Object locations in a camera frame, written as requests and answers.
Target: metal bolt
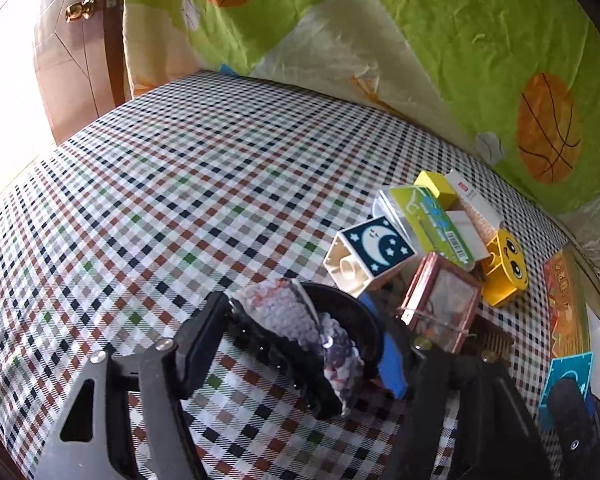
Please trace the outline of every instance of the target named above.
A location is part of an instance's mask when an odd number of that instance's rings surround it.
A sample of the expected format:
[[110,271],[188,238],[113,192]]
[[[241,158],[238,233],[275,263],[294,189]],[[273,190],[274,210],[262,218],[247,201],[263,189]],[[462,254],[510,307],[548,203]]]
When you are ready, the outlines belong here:
[[483,350],[480,357],[485,363],[494,363],[499,359],[498,354],[492,350]]
[[419,335],[413,342],[413,345],[418,350],[422,350],[422,351],[430,350],[431,349],[431,339],[424,337],[423,335]]
[[158,339],[155,344],[156,349],[163,350],[171,350],[173,348],[174,342],[170,337],[163,337],[162,339]]
[[101,362],[104,361],[104,359],[107,358],[107,353],[104,350],[98,350],[97,352],[94,352],[93,354],[91,354],[91,357],[89,357],[89,361],[91,361],[93,364],[97,365]]

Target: checkered tablecloth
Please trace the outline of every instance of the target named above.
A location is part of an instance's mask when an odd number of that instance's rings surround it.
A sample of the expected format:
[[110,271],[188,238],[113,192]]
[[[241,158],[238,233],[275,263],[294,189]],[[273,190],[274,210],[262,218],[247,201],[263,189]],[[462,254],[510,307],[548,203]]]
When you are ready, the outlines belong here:
[[[549,361],[541,266],[566,242],[554,224],[476,160],[384,112],[199,73],[95,121],[0,205],[0,436],[16,463],[33,477],[91,352],[173,335],[213,289],[331,283],[322,260],[334,234],[368,218],[377,188],[424,168],[464,173],[525,250],[528,291],[480,315],[514,337],[510,372],[535,413]],[[130,405],[150,476],[141,406]],[[228,337],[185,408],[212,478],[282,480],[377,478],[405,410],[370,386],[346,420],[318,422],[287,378]],[[452,399],[438,477],[457,410]]]

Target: wooden door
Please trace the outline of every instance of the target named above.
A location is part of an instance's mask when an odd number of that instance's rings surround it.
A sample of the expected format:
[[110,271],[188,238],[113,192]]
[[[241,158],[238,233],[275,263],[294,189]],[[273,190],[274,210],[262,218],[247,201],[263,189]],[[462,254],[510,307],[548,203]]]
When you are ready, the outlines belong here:
[[66,8],[83,1],[42,0],[36,25],[36,76],[58,145],[125,100],[120,0],[95,0],[89,19],[67,23]]

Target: barcode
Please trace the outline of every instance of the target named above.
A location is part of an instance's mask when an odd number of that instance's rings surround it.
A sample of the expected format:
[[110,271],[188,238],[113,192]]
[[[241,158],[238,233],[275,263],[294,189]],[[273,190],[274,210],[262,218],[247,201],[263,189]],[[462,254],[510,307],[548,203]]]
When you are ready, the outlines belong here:
[[458,259],[464,264],[468,263],[469,257],[466,255],[466,251],[464,250],[464,247],[462,247],[460,240],[456,237],[456,233],[453,231],[445,231],[445,236],[446,239],[449,240]]

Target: gold door knob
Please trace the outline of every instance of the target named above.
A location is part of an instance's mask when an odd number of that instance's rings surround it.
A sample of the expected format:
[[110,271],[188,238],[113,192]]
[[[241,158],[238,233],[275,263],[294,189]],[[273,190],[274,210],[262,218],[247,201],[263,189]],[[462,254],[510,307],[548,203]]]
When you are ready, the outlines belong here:
[[96,0],[84,0],[82,3],[70,5],[64,12],[67,23],[76,22],[80,18],[88,20],[96,11]]

